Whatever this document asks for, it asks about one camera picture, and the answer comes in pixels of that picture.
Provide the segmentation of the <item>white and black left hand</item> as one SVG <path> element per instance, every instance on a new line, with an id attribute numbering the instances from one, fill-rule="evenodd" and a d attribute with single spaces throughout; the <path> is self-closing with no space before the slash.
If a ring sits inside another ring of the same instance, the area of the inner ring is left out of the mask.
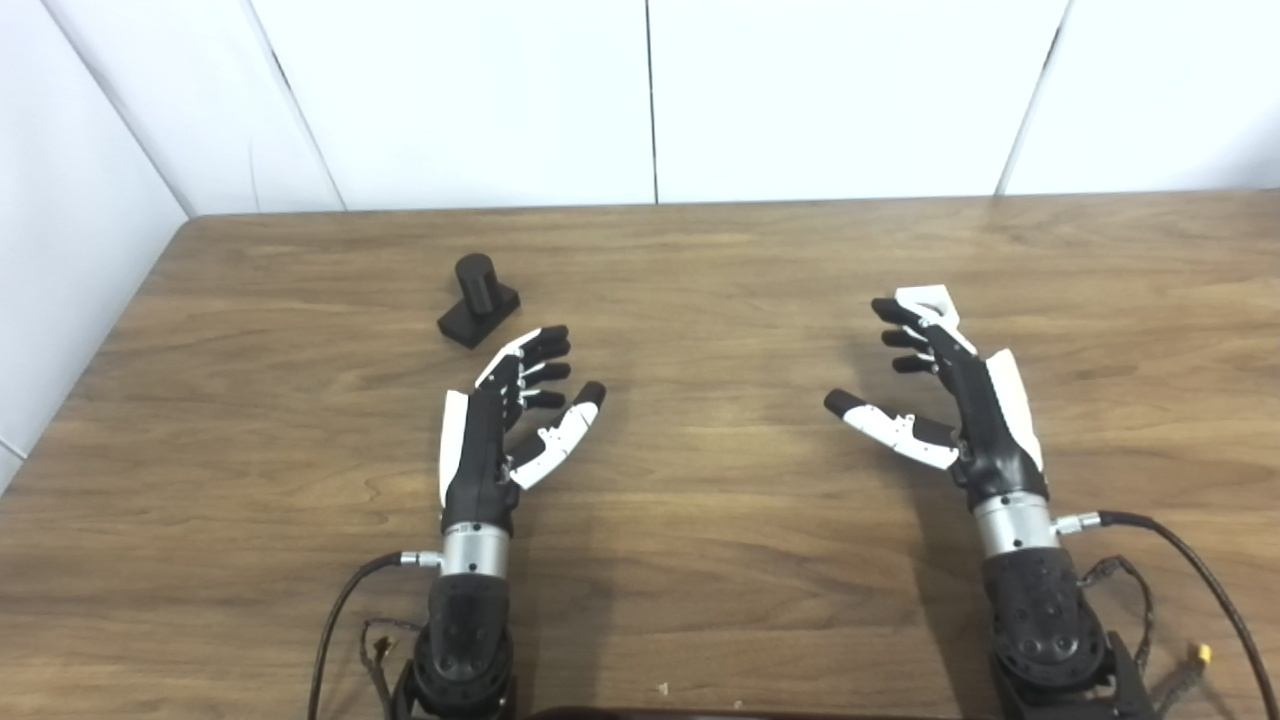
<path id="1" fill-rule="evenodd" d="M 607 389 L 573 398 L 547 389 L 570 377 L 567 325 L 545 325 L 503 346 L 470 391 L 451 389 L 438 462 L 442 530 L 493 527 L 511 534 L 521 496 L 547 479 L 588 436 Z"/>

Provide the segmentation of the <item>white and black right hand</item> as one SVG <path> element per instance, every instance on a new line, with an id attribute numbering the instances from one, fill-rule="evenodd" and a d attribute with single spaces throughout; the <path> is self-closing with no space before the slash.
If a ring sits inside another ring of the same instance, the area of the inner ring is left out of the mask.
<path id="1" fill-rule="evenodd" d="M 826 409 L 897 455 L 948 473 L 970 507 L 1015 493 L 1048 500 L 1042 447 L 1012 351 L 982 356 L 961 332 L 960 314 L 942 284 L 899 288 L 873 299 L 870 309 L 888 324 L 882 342 L 908 351 L 892 361 L 893 370 L 938 379 L 960 423 L 899 413 L 845 389 L 828 392 Z"/>

